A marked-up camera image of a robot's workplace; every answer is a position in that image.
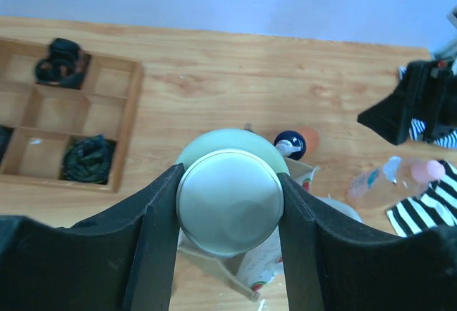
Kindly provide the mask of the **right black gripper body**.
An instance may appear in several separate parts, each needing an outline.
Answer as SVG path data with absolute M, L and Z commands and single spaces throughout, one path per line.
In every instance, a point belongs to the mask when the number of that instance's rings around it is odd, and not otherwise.
M 456 144 L 456 60 L 412 61 L 398 70 L 398 85 L 357 121 L 397 146 L 407 139 Z

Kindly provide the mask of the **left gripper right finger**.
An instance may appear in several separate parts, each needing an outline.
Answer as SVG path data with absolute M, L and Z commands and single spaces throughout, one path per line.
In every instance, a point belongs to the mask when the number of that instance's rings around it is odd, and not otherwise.
M 454 310 L 456 229 L 401 238 L 358 222 L 279 180 L 279 223 L 290 310 Z

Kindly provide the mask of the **orange spray bottle back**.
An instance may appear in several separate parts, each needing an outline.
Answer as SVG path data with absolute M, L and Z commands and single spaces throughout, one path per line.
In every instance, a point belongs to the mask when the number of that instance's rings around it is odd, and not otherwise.
M 314 152 L 320 143 L 316 130 L 305 127 L 279 133 L 273 145 L 284 158 L 301 160 L 306 154 Z

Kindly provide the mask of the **clear bottle pink cap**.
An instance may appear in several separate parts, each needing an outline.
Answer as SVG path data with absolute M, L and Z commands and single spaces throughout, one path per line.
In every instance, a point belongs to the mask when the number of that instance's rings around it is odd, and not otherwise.
M 353 178 L 346 198 L 355 208 L 388 207 L 422 195 L 445 174 L 444 165 L 437 160 L 393 156 L 383 165 Z

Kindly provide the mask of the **black white striped cloth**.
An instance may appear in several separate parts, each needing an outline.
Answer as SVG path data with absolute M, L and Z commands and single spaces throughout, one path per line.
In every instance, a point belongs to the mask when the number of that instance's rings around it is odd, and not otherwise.
M 438 225 L 456 225 L 456 167 L 447 160 L 440 163 L 445 176 L 430 183 L 419 197 L 408 197 L 386 211 L 396 234 L 408 237 Z

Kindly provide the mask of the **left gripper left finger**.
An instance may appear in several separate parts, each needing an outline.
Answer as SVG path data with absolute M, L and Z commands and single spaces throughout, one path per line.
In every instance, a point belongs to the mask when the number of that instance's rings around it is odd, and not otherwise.
M 1 217 L 3 310 L 167 310 L 176 262 L 173 165 L 142 190 L 70 228 Z

